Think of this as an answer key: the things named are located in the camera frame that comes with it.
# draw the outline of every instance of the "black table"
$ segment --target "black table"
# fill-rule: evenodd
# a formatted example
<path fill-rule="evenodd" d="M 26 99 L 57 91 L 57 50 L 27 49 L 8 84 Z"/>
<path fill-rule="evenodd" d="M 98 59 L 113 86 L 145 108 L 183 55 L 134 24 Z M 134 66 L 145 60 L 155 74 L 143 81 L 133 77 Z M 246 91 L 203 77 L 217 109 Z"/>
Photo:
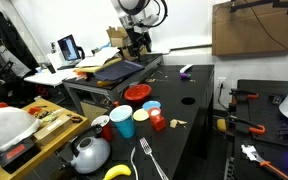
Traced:
<path fill-rule="evenodd" d="M 254 145 L 263 159 L 270 161 L 272 165 L 288 175 L 288 148 L 276 144 L 288 143 L 288 141 L 278 139 L 275 134 L 277 127 L 280 125 L 288 126 L 288 119 L 281 116 L 278 105 L 271 103 L 270 99 L 271 96 L 276 95 L 286 96 L 288 81 L 239 80 L 238 88 L 259 92 L 260 98 L 238 102 L 236 107 L 237 117 L 264 125 L 266 127 L 265 135 L 256 138 L 266 138 L 273 143 L 254 139 L 246 133 L 247 126 L 237 125 L 234 142 L 234 175 L 236 179 L 276 179 L 266 170 L 260 168 L 258 163 L 250 162 L 245 158 L 241 151 L 241 144 L 244 142 Z"/>
<path fill-rule="evenodd" d="M 211 127 L 213 89 L 214 89 L 214 66 L 193 66 L 189 70 L 191 80 L 181 80 L 179 70 L 183 66 L 159 66 L 156 71 L 148 76 L 155 79 L 147 82 L 152 87 L 149 99 L 158 100 L 162 104 L 162 115 L 167 121 L 166 129 L 155 132 L 149 121 L 137 122 L 136 136 L 124 139 L 112 122 L 114 140 L 111 143 L 111 159 L 91 179 L 102 179 L 105 172 L 117 164 L 126 164 L 132 170 L 130 177 L 120 176 L 116 179 L 134 179 L 134 171 L 130 163 L 131 151 L 136 147 L 134 156 L 135 165 L 139 173 L 139 179 L 160 179 L 160 176 L 151 160 L 144 154 L 139 139 L 145 137 L 150 144 L 153 155 L 160 164 L 169 179 L 185 179 L 188 165 L 192 156 L 197 153 L 197 144 L 202 136 L 202 128 Z M 185 105 L 182 99 L 191 97 L 195 103 Z M 172 119 L 187 121 L 186 128 L 172 129 L 169 122 Z"/>

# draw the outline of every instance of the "kettle handle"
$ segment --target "kettle handle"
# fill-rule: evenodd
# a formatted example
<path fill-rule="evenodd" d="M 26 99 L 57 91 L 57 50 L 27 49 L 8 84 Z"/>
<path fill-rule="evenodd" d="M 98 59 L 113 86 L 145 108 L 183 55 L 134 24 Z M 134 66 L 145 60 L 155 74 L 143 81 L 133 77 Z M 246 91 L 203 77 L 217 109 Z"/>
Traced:
<path fill-rule="evenodd" d="M 102 126 L 100 125 L 95 125 L 95 126 L 90 126 L 87 129 L 85 129 L 83 132 L 81 132 L 78 136 L 76 136 L 73 141 L 71 142 L 71 150 L 74 154 L 75 157 L 78 156 L 79 151 L 77 150 L 75 143 L 81 139 L 86 133 L 89 131 L 94 131 L 95 132 L 95 138 L 100 138 L 101 137 L 101 132 L 102 132 Z"/>

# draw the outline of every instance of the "box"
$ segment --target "box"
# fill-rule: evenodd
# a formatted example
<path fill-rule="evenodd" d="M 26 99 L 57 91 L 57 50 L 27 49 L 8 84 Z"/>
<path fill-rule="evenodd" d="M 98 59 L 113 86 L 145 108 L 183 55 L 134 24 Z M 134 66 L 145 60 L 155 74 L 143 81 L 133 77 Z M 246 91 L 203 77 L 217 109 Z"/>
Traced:
<path fill-rule="evenodd" d="M 245 1 L 235 1 L 235 5 L 239 4 L 245 4 Z M 231 6 L 231 2 L 213 6 L 213 55 L 286 51 L 288 49 L 287 8 L 273 8 L 272 3 L 253 7 L 267 32 L 285 46 L 283 47 L 267 35 L 251 8 L 230 13 Z"/>
<path fill-rule="evenodd" d="M 40 129 L 33 134 L 35 143 L 38 146 L 45 146 L 61 133 L 63 133 L 67 128 L 69 128 L 73 122 L 66 115 L 58 117 L 55 121 L 51 122 L 44 128 Z"/>
<path fill-rule="evenodd" d="M 39 152 L 40 149 L 35 143 L 26 138 L 0 154 L 0 165 L 6 172 L 12 174 Z"/>
<path fill-rule="evenodd" d="M 123 27 L 117 27 L 117 28 L 112 28 L 109 27 L 109 29 L 106 30 L 112 47 L 119 47 L 122 53 L 122 56 L 126 60 L 134 60 L 136 57 L 133 57 L 130 55 L 127 46 L 131 46 L 131 40 L 127 35 L 127 32 Z M 143 45 L 141 47 L 141 55 L 144 55 L 147 53 L 146 47 Z"/>
<path fill-rule="evenodd" d="M 81 101 L 81 106 L 84 116 L 89 120 L 90 124 L 95 118 L 105 114 L 110 108 L 87 100 Z"/>
<path fill-rule="evenodd" d="M 109 27 L 106 32 L 112 47 L 124 47 L 130 43 L 130 39 L 123 27 L 117 27 L 117 29 Z"/>

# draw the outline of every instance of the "white kettle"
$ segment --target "white kettle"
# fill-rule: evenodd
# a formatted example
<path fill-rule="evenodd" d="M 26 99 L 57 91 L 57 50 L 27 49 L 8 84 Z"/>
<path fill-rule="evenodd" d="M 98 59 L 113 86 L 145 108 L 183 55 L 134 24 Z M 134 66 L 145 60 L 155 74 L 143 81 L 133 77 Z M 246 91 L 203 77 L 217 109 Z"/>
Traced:
<path fill-rule="evenodd" d="M 76 146 L 75 143 L 79 141 L 87 132 L 94 131 L 95 137 L 85 137 Z M 100 125 L 91 126 L 84 130 L 71 142 L 71 150 L 73 152 L 73 160 L 63 164 L 59 169 L 66 169 L 74 167 L 78 173 L 90 174 L 99 170 L 107 161 L 111 148 L 108 142 L 100 138 L 102 127 Z"/>

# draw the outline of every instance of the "banana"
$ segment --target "banana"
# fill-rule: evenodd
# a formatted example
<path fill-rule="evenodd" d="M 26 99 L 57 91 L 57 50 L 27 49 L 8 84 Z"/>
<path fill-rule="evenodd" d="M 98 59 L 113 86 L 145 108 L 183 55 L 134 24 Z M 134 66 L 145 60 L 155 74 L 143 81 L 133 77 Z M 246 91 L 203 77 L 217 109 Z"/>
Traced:
<path fill-rule="evenodd" d="M 130 168 L 124 164 L 116 165 L 106 172 L 103 180 L 111 180 L 119 175 L 126 175 L 126 176 L 131 175 Z"/>

